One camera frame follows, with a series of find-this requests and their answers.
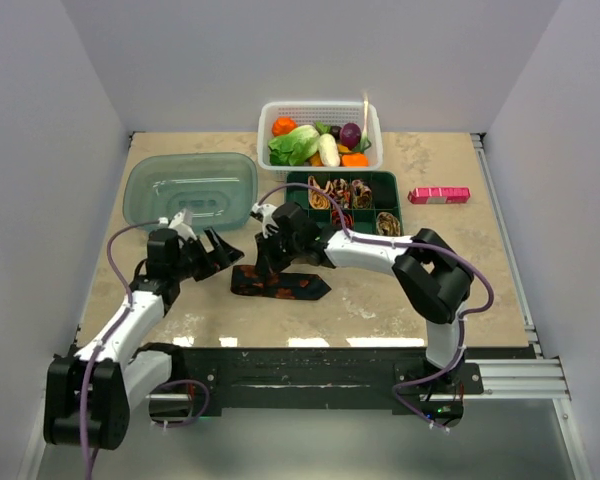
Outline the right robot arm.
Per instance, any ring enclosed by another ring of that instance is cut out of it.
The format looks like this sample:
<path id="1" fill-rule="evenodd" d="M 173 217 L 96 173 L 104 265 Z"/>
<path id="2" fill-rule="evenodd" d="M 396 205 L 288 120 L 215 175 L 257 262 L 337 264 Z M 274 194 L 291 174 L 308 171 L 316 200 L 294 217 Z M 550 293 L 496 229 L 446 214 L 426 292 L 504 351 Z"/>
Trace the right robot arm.
<path id="1" fill-rule="evenodd" d="M 262 224 L 256 236 L 257 269 L 280 273 L 299 261 L 330 269 L 357 268 L 397 280 L 413 309 L 426 321 L 428 386 L 449 392 L 461 380 L 456 355 L 462 346 L 459 313 L 474 275 L 437 234 L 382 237 L 320 227 L 295 202 L 254 204 L 251 217 Z"/>

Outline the dark orange floral tie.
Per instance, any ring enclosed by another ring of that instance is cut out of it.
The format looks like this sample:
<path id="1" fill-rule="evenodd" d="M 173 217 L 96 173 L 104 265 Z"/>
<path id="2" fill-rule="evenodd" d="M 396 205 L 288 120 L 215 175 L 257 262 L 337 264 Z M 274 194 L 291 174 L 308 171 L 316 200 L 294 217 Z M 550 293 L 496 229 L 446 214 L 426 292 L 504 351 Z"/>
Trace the dark orange floral tie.
<path id="1" fill-rule="evenodd" d="M 246 297 L 317 301 L 331 287 L 315 274 L 262 274 L 253 265 L 237 265 L 232 270 L 230 291 Z"/>

